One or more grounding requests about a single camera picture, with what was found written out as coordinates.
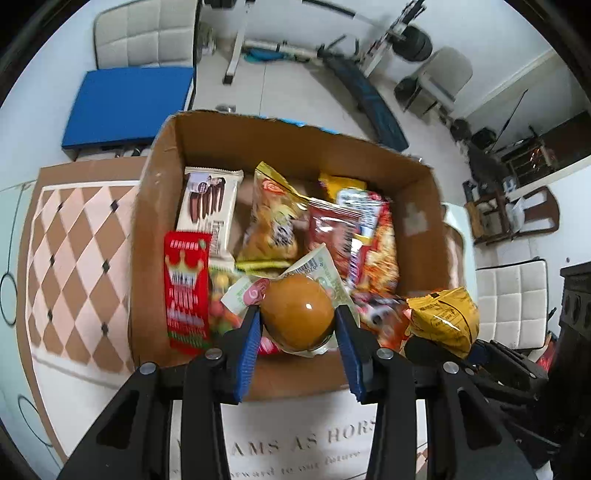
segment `diamond pattern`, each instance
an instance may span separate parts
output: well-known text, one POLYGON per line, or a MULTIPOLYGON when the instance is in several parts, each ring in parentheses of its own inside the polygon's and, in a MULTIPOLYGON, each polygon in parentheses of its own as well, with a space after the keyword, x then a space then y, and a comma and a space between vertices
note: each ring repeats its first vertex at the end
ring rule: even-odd
POLYGON ((57 252, 57 249, 60 248, 64 238, 66 238, 66 231, 61 224, 61 217, 59 215, 56 215, 53 218, 45 235, 47 237, 47 243, 49 244, 49 250, 53 253, 57 252))
POLYGON ((77 318, 80 314, 80 309, 86 301, 86 290, 84 289, 84 285, 82 284, 80 275, 78 275, 77 269, 74 269, 72 275, 70 275, 62 293, 66 304, 70 309, 72 318, 77 318))
POLYGON ((43 190, 27 258, 32 346, 109 372, 134 370, 128 343, 136 186, 43 190))
POLYGON ((80 213, 74 225, 72 225, 72 228, 68 232, 68 238, 72 246, 74 259, 78 260, 90 240, 92 240, 92 231, 90 230, 90 224, 88 223, 88 218, 84 210, 80 213))
POLYGON ((111 321, 111 317, 121 303, 107 275, 101 275, 90 294, 90 301, 94 305, 96 314, 102 323, 111 321))
POLYGON ((39 346, 41 344, 41 335, 39 335, 39 330, 37 330, 37 325, 35 325, 35 317, 31 313, 29 315, 29 336, 31 337, 31 343, 35 346, 39 346))
POLYGON ((57 284, 56 275, 53 273, 53 268, 50 268, 45 275, 43 283, 41 283, 41 291, 45 297, 45 304, 48 309, 52 309, 56 304, 57 297, 60 294, 60 286, 57 284))
POLYGON ((95 238, 100 245, 103 258, 112 258, 121 244, 125 241, 125 233, 119 224, 119 219, 111 213, 97 231, 95 238))
POLYGON ((57 253, 54 255, 53 270, 56 273, 56 280, 60 289, 63 289, 76 267, 76 259, 72 253, 72 246, 69 238, 66 238, 57 253))
POLYGON ((57 206, 60 204, 60 194, 57 190, 51 192, 47 202, 41 210, 41 221, 47 231, 57 213, 57 206))
POLYGON ((69 232, 75 221, 78 220, 83 208, 84 198, 82 198, 82 189, 75 189, 71 195, 63 201, 63 206, 60 209, 61 222, 66 232, 69 232))

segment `candy ball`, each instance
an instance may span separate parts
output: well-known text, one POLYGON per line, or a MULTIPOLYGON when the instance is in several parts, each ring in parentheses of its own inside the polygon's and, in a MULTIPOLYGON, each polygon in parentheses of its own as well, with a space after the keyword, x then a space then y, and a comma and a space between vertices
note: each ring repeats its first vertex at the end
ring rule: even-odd
POLYGON ((286 351, 313 350, 335 328, 329 296, 317 282, 301 274, 271 281, 261 302, 261 314, 273 340, 286 351))

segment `yellow snack bag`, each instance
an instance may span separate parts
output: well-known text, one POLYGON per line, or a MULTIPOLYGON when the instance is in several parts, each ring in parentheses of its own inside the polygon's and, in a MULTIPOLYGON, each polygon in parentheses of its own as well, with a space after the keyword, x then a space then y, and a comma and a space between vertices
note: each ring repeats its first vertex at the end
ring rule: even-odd
POLYGON ((251 224, 236 267, 256 270, 291 265, 298 257, 293 222, 304 216, 309 198, 264 162, 257 165, 251 224))
POLYGON ((336 196, 341 190, 351 188, 365 190, 368 186, 362 180, 348 179, 347 177, 333 177, 324 172, 320 173, 318 181, 326 190, 327 200, 332 203, 336 203, 336 196))
POLYGON ((440 343, 460 358, 467 357, 478 337, 480 315, 464 287, 408 299, 407 303, 412 310, 413 334, 440 343))

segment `gym equipment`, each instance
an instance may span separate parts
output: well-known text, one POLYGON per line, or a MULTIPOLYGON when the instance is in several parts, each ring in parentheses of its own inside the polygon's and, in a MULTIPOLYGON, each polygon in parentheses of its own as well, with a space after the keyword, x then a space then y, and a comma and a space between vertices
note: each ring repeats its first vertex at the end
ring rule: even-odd
MULTIPOLYGON (((220 2, 219 0, 205 0, 206 4, 214 8, 232 8, 235 0, 220 2)), ((328 46, 320 45, 315 50, 291 46, 286 42, 273 43, 262 40, 250 40, 245 38, 248 14, 254 6, 255 0, 246 0, 245 15, 242 25, 236 35, 232 59, 228 70, 223 78, 223 83, 229 85, 234 80, 238 62, 243 50, 267 50, 275 54, 283 54, 285 58, 298 61, 322 61, 325 66, 332 70, 337 78, 350 91, 357 101, 359 108, 367 114, 372 124, 377 140, 380 144, 396 151, 404 151, 408 148, 408 141, 390 111, 388 105, 369 82, 367 77, 383 58, 388 47, 407 61, 423 61, 429 57, 433 45, 428 35, 419 28, 408 25, 413 19, 419 16, 424 10, 424 0, 413 0, 406 5, 401 15, 390 25, 370 48, 363 54, 359 53, 359 40, 355 41, 355 53, 353 57, 347 58, 341 54, 332 52, 334 46, 346 38, 341 35, 328 46)), ((327 8, 334 12, 356 18, 375 27, 379 27, 372 20, 359 15, 353 10, 331 4, 323 0, 302 0, 302 3, 327 8)))
MULTIPOLYGON (((188 408, 181 414, 182 476, 229 480, 220 404, 240 403, 247 392, 262 327, 259 308, 251 306, 220 348, 178 367, 143 364, 58 479, 168 478, 172 404, 183 399, 188 408)), ((502 345, 478 345, 485 366, 498 366, 500 384, 429 340, 409 342, 408 359, 380 348, 372 333, 357 327, 347 306, 335 310, 335 332, 351 392, 362 404, 378 405, 366 478, 415 478, 417 426, 409 413, 418 398, 427 406, 430 480, 533 480, 532 465, 560 448, 523 420, 548 383, 545 372, 502 345)))
MULTIPOLYGON (((323 0, 301 0, 302 3, 316 5, 329 9, 333 12, 345 15, 350 18, 361 20, 365 23, 370 24, 376 28, 383 28, 373 20, 358 14, 354 10, 335 5, 330 2, 323 0)), ((216 0, 205 0, 205 3, 214 7, 219 5, 220 2, 216 0)), ((233 8, 236 1, 226 2, 228 7, 233 8)), ((224 84, 231 84, 236 68, 238 67, 238 61, 242 50, 248 50, 250 48, 260 48, 263 50, 270 50, 285 53, 289 56, 293 56, 298 60, 312 60, 319 58, 318 52, 321 50, 331 50, 335 45, 343 41, 347 35, 341 35, 339 38, 334 40, 332 43, 325 47, 324 44, 317 49, 301 48, 289 45, 286 41, 281 43, 268 42, 263 40, 251 40, 245 38, 246 26, 248 24, 248 13, 254 6, 255 0, 246 0, 245 15, 242 21, 242 25, 236 35, 236 41, 234 43, 234 50, 232 52, 232 59, 228 65, 228 70, 223 79, 224 84)), ((364 76, 369 76, 370 73, 376 68, 382 57, 384 56, 387 48, 390 46, 392 51, 404 58, 406 61, 424 61, 429 58, 429 55, 433 51, 433 44, 429 36, 414 25, 408 25, 412 20, 417 18, 424 10, 424 0, 413 0, 402 10, 401 15, 388 27, 388 29, 377 39, 366 52, 359 54, 359 40, 356 39, 356 51, 353 57, 354 61, 359 64, 360 70, 364 76)))

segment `snack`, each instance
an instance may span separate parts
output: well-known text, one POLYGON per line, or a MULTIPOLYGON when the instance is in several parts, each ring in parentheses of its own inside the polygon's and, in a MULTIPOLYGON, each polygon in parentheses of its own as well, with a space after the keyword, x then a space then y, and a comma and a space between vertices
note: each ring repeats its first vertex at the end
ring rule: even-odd
POLYGON ((354 188, 365 190, 367 188, 367 184, 362 180, 348 179, 347 177, 333 177, 327 173, 320 173, 318 181, 326 190, 328 201, 332 203, 336 203, 336 197, 343 189, 354 188))
POLYGON ((443 290, 407 302, 412 309, 413 334, 440 343, 460 358, 468 355, 478 337, 480 316, 465 288, 443 290))
POLYGON ((232 268, 234 259, 228 251, 228 239, 236 194, 244 174, 242 170, 201 167, 186 167, 185 173, 188 175, 187 187, 177 230, 210 232, 211 263, 232 268))
POLYGON ((170 345, 189 354, 210 346, 207 265, 212 234, 164 236, 164 302, 170 345))
POLYGON ((251 225, 238 255, 239 268, 287 267, 297 258, 294 220, 306 211, 308 198, 261 162, 255 170, 251 225))
MULTIPOLYGON (((364 193, 379 197, 373 192, 364 193)), ((361 230, 371 235, 361 234, 353 238, 348 283, 351 288, 386 297, 393 295, 396 290, 398 264, 392 214, 388 202, 380 200, 378 203, 377 215, 374 200, 365 203, 368 207, 363 211, 367 221, 361 230)), ((364 208, 363 204, 352 204, 364 208)))
MULTIPOLYGON (((233 314, 221 302, 224 294, 236 281, 243 276, 236 271, 224 270, 219 267, 209 267, 209 286, 211 295, 209 297, 209 326, 214 340, 220 338, 229 330, 234 330, 242 325, 242 318, 233 314)), ((279 347, 270 339, 261 338, 259 355, 279 353, 279 347)))
POLYGON ((283 350, 314 350, 333 333, 335 309, 319 283, 302 274, 272 281, 261 302, 265 328, 283 350))
POLYGON ((361 213, 318 199, 310 199, 308 250, 326 244, 342 279, 347 279, 351 262, 351 240, 359 227, 361 213))
MULTIPOLYGON (((245 275, 230 287, 228 292, 223 296, 222 303, 232 313, 244 317, 248 306, 262 302, 271 282, 285 278, 290 274, 298 273, 318 282, 330 297, 333 308, 337 308, 337 306, 343 304, 347 305, 351 309, 355 322, 359 325, 357 308, 343 286, 339 272, 330 257, 330 252, 326 248, 326 245, 321 245, 316 250, 302 257, 290 268, 285 270, 277 279, 264 278, 257 275, 245 275)), ((290 353, 311 357, 329 350, 335 350, 336 348, 338 348, 336 338, 334 335, 331 335, 330 339, 319 348, 312 351, 290 351, 290 353)))
POLYGON ((402 297, 354 293, 361 324, 378 335, 378 343, 400 353, 410 337, 410 309, 402 297))

